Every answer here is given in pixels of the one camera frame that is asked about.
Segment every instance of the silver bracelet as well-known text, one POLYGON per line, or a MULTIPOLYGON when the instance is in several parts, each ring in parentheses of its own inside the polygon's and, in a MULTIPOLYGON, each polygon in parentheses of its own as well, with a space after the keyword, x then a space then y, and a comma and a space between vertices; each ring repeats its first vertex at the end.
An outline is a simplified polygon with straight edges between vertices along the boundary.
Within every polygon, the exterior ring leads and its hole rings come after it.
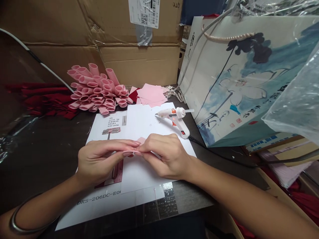
POLYGON ((39 193, 39 194, 36 194, 30 198, 28 198, 27 200, 25 200, 22 204, 20 204, 20 206, 17 207, 17 209, 14 211, 14 213, 12 214, 11 218, 10 218, 10 222, 9 222, 9 227, 12 231, 14 231, 16 234, 19 234, 19 235, 29 235, 29 234, 34 234, 36 232, 39 232, 39 231, 42 231, 44 229, 46 229, 49 225, 51 225, 56 219, 54 219, 52 222, 50 222, 48 225, 45 225, 43 227, 39 227, 37 229, 23 229, 19 226, 16 225, 16 216, 17 216, 17 213, 18 211, 22 208, 22 206, 24 204, 26 204, 28 201, 30 201, 31 199, 39 196, 40 194, 42 193, 39 193))

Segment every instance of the plastic bag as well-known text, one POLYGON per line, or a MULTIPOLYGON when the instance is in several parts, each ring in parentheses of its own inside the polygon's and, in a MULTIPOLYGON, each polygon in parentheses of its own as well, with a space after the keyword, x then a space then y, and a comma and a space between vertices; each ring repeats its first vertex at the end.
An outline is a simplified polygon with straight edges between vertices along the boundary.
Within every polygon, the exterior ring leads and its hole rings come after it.
POLYGON ((319 145, 319 44, 262 120, 275 131, 297 133, 319 145))

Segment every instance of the finger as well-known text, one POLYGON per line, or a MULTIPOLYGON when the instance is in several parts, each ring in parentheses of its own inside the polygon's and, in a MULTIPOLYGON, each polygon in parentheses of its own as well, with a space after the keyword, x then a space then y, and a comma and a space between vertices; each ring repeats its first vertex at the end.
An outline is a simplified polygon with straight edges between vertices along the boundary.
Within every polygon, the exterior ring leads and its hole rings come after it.
POLYGON ((167 171, 167 165, 164 164, 158 157, 151 152, 142 153, 142 156, 159 176, 163 177, 165 175, 165 171, 167 171))
POLYGON ((105 155, 107 152, 113 151, 125 151, 125 150, 134 150, 132 146, 127 145, 124 142, 115 141, 115 140, 103 140, 98 144, 91 145, 88 149, 88 158, 97 158, 105 155))
POLYGON ((169 143, 156 139, 149 139, 145 141, 145 143, 142 144, 140 147, 136 148, 136 150, 140 151, 141 153, 153 151, 161 156, 167 157, 169 154, 167 149, 169 149, 169 147, 169 143))
POLYGON ((128 152, 123 153, 121 152, 116 152, 112 154, 110 157, 106 158, 101 162, 101 166, 105 168, 114 168, 115 165, 120 162, 122 159, 124 159, 127 155, 128 152))
POLYGON ((139 141, 130 140, 130 139, 112 139, 111 141, 122 142, 122 143, 130 145, 130 146, 132 146, 134 148, 138 147, 141 144, 141 142, 139 142, 139 141))

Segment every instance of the dark table surface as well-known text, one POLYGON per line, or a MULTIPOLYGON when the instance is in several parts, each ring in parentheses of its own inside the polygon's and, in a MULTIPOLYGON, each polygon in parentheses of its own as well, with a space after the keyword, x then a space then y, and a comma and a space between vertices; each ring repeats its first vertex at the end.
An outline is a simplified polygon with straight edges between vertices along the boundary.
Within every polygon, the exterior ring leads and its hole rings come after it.
MULTIPOLYGON (((174 96, 169 102, 175 107, 187 105, 174 96)), ((49 190, 72 176, 77 168, 77 153, 86 143, 95 114, 81 112, 73 120, 63 117, 43 117, 13 138, 11 153, 0 164, 0 214, 22 203, 26 198, 49 190)), ((203 143, 191 114, 184 122, 190 134, 203 143)), ((205 163, 268 189, 268 184, 255 169, 229 162, 198 144, 191 143, 197 157, 205 163)), ((224 157, 251 164, 240 147, 214 148, 224 157)), ((211 206, 215 201, 200 188, 185 181, 172 183, 173 193, 165 198, 120 212, 106 215, 54 232, 57 221, 41 238, 97 238, 131 229, 178 214, 211 206)))

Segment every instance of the white paper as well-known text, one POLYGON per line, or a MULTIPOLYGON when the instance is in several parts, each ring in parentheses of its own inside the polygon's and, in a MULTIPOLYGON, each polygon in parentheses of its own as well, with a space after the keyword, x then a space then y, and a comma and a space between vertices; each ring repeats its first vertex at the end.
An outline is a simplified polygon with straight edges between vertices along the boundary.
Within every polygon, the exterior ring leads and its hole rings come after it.
MULTIPOLYGON (((180 136, 178 127, 172 125, 169 119, 160 119, 155 114, 160 110, 175 108, 173 103, 164 103, 161 106, 150 108, 148 105, 129 105, 127 110, 126 138, 137 140, 147 138, 151 133, 168 135, 176 133, 189 155, 195 156, 188 139, 180 136)), ((122 175, 121 193, 127 193, 155 185, 172 182, 157 175, 154 169, 142 157, 125 158, 122 175)))
POLYGON ((159 28, 160 0, 129 0, 131 23, 159 28))
MULTIPOLYGON (((115 127, 120 127, 121 131, 110 134, 110 139, 124 139, 126 126, 123 125, 123 116, 126 116, 126 111, 113 112, 107 116, 97 114, 87 143, 92 140, 107 140, 108 134, 102 135, 103 130, 115 127)), ((55 230, 165 197, 162 185, 121 194, 121 184, 94 189, 60 218, 55 230)))

